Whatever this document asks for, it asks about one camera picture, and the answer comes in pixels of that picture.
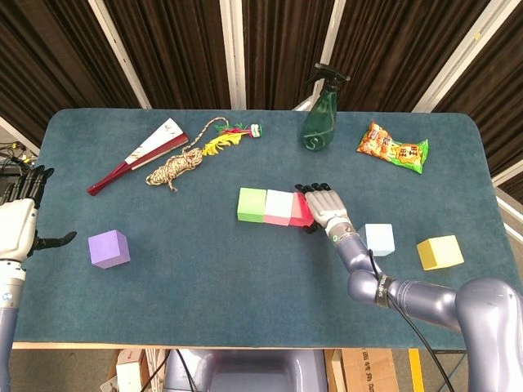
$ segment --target green cube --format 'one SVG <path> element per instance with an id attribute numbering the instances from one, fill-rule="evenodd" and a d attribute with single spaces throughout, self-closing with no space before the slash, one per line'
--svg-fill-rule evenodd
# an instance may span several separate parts
<path id="1" fill-rule="evenodd" d="M 240 188 L 238 221 L 263 223 L 266 195 L 265 189 Z"/>

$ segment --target robotic arm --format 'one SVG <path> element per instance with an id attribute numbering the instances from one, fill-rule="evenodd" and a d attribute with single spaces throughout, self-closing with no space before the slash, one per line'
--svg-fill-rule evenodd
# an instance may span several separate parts
<path id="1" fill-rule="evenodd" d="M 11 390 L 9 354 L 25 281 L 22 263 L 33 251 L 61 247 L 76 232 L 63 238 L 39 238 L 36 221 L 47 179 L 54 169 L 39 166 L 7 187 L 0 197 L 0 392 Z"/>
<path id="2" fill-rule="evenodd" d="M 297 186 L 312 215 L 336 247 L 350 276 L 349 296 L 461 332 L 468 351 L 470 391 L 516 392 L 523 385 L 523 298 L 496 278 L 478 278 L 457 292 L 393 279 L 371 261 L 346 208 L 328 185 Z"/>

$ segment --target yellow cube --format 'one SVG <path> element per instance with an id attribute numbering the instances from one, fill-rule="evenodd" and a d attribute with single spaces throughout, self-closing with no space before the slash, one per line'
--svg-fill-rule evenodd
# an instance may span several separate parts
<path id="1" fill-rule="evenodd" d="M 426 239 L 418 244 L 418 253 L 422 259 L 423 269 L 426 271 L 452 267 L 465 262 L 455 235 Z"/>

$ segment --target green spray bottle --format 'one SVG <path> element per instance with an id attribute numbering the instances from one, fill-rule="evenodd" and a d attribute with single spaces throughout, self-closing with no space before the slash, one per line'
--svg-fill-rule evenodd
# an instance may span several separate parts
<path id="1" fill-rule="evenodd" d="M 325 79 L 325 85 L 320 98 L 305 120 L 302 140 L 306 149 L 321 151 L 333 141 L 336 131 L 337 90 L 343 82 L 348 82 L 351 78 L 325 64 L 316 63 L 314 67 L 315 74 L 306 84 Z"/>

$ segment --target brown curtain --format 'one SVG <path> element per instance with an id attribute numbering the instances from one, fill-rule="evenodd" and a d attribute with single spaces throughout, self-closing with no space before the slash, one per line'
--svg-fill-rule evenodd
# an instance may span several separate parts
<path id="1" fill-rule="evenodd" d="M 248 109 L 292 109 L 312 87 L 334 0 L 244 0 Z"/>
<path id="2" fill-rule="evenodd" d="M 230 108 L 218 1 L 105 4 L 153 107 Z"/>
<path id="3" fill-rule="evenodd" d="M 0 113 L 36 145 L 60 109 L 138 106 L 87 0 L 2 0 L 0 18 Z"/>
<path id="4" fill-rule="evenodd" d="M 347 0 L 331 65 L 352 80 L 340 110 L 410 111 L 487 0 Z"/>
<path id="5" fill-rule="evenodd" d="M 499 188 L 523 204 L 523 173 L 518 174 L 507 182 L 503 182 Z"/>
<path id="6" fill-rule="evenodd" d="M 435 109 L 474 119 L 493 176 L 523 159 L 522 25 L 523 2 Z"/>

